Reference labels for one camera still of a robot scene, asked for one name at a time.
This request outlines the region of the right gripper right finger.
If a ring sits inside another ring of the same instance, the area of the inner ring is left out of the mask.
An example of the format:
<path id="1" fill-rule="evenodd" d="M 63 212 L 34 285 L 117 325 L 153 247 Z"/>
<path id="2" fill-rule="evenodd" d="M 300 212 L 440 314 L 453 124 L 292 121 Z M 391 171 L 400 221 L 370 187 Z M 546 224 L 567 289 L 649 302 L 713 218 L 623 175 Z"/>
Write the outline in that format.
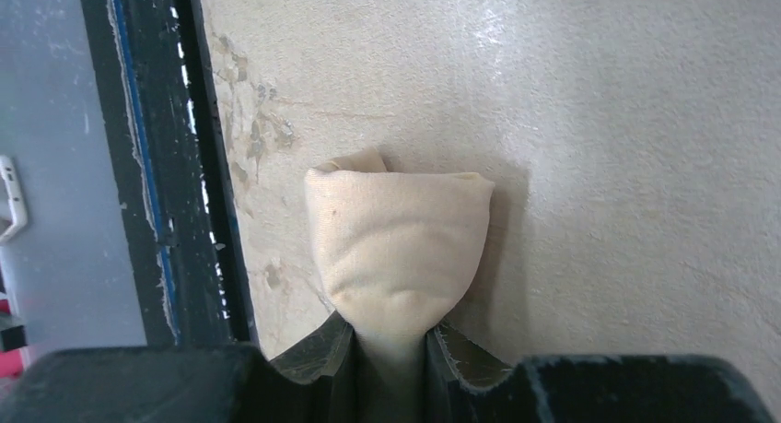
<path id="1" fill-rule="evenodd" d="M 698 355 L 502 362 L 443 323 L 425 336 L 428 422 L 771 422 L 751 383 Z"/>

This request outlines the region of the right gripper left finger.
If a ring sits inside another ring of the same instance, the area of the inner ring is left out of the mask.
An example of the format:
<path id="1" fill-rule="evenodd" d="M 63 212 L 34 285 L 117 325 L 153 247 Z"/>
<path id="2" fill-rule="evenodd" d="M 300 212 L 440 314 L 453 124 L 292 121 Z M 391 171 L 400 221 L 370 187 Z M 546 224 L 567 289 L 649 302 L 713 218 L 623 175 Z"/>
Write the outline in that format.
<path id="1" fill-rule="evenodd" d="M 35 362 L 5 422 L 353 422 L 355 335 L 338 314 L 280 356 L 250 344 L 68 349 Z"/>

